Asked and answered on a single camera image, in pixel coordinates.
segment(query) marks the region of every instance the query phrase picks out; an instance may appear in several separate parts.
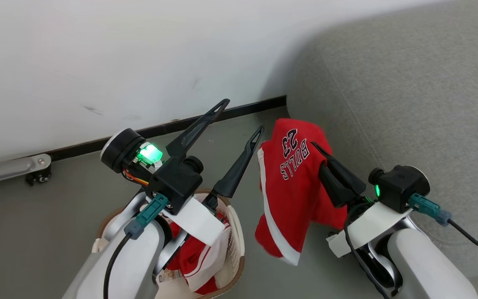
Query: gray floor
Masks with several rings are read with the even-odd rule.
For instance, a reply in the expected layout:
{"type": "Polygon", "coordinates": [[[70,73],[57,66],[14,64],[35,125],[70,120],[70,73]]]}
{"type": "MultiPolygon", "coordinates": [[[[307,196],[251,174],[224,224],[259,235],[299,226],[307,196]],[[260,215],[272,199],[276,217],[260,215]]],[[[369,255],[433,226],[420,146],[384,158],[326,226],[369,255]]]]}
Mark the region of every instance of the gray floor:
{"type": "MultiPolygon", "coordinates": [[[[270,138],[285,108],[213,124],[190,151],[205,165],[202,187],[224,175],[246,140],[263,124],[270,138]]],[[[163,148],[178,133],[152,138],[163,148]]],[[[51,181],[29,187],[23,177],[0,183],[0,299],[60,298],[89,255],[98,226],[126,204],[138,186],[125,181],[92,153],[53,163],[51,181]]],[[[328,229],[311,225],[300,264],[270,257],[254,231],[263,214],[259,173],[252,159],[232,200],[246,242],[246,267],[223,299],[376,298],[378,294],[352,258],[337,259],[324,240],[328,229]]]]}

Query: red and white clothing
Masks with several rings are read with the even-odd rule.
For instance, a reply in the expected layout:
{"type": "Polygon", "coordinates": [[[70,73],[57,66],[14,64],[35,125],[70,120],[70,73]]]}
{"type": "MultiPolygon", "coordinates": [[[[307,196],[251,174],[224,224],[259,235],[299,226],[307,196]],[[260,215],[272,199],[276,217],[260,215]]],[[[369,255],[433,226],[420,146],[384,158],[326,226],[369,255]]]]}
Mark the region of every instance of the red and white clothing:
{"type": "Polygon", "coordinates": [[[334,208],[318,178],[326,159],[311,142],[332,151],[317,125],[279,119],[271,140],[258,150],[264,215],[256,240],[291,265],[298,265],[311,221],[342,229],[346,220],[346,209],[334,208]]]}
{"type": "MultiPolygon", "coordinates": [[[[214,244],[207,246],[194,237],[190,237],[167,266],[169,270],[180,270],[188,283],[189,290],[201,295],[222,287],[218,286],[215,274],[224,265],[231,227],[223,214],[218,213],[216,216],[224,223],[224,231],[214,244]]],[[[173,237],[176,237],[180,227],[176,223],[171,223],[171,230],[173,237]]]]}

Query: black baseboard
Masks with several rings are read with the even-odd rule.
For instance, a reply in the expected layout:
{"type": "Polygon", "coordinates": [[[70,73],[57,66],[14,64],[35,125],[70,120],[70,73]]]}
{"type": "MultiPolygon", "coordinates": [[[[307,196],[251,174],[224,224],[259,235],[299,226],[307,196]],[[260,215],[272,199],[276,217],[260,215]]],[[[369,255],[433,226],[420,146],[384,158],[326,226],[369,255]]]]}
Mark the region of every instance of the black baseboard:
{"type": "MultiPolygon", "coordinates": [[[[242,115],[261,112],[264,110],[285,106],[286,96],[275,97],[262,102],[253,104],[247,104],[235,108],[224,110],[217,121],[240,117],[242,115]]],[[[173,121],[172,123],[166,123],[164,125],[157,125],[155,127],[148,127],[146,129],[138,130],[138,133],[144,138],[153,138],[173,132],[186,130],[192,123],[194,123],[199,117],[192,117],[188,119],[182,119],[179,121],[173,121]]],[[[109,138],[101,140],[95,140],[86,142],[74,146],[55,149],[54,151],[47,152],[53,161],[59,161],[61,159],[68,159],[71,157],[77,157],[84,154],[93,153],[102,150],[102,147],[108,142],[109,138]]]]}

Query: gray upholstery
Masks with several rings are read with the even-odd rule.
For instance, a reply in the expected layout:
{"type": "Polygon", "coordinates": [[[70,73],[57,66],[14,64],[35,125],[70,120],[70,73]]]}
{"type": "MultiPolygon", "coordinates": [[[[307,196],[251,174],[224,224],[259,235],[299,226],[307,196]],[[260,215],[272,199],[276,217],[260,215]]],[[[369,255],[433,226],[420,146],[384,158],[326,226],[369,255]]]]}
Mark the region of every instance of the gray upholstery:
{"type": "MultiPolygon", "coordinates": [[[[430,199],[478,239],[478,1],[326,32],[300,59],[287,107],[319,124],[364,181],[375,167],[421,169],[430,199]]],[[[476,246],[451,225],[414,219],[468,278],[478,275],[476,246]]]]}

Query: green light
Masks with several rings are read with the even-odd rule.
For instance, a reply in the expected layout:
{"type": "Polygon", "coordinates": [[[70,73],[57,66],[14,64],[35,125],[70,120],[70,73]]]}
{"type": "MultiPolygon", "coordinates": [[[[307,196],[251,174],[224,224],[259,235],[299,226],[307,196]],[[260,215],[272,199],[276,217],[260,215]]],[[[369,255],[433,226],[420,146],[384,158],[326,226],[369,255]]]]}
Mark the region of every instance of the green light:
{"type": "Polygon", "coordinates": [[[138,153],[138,160],[144,160],[149,164],[154,164],[157,161],[160,161],[162,156],[163,153],[158,148],[149,144],[140,150],[138,153]]]}

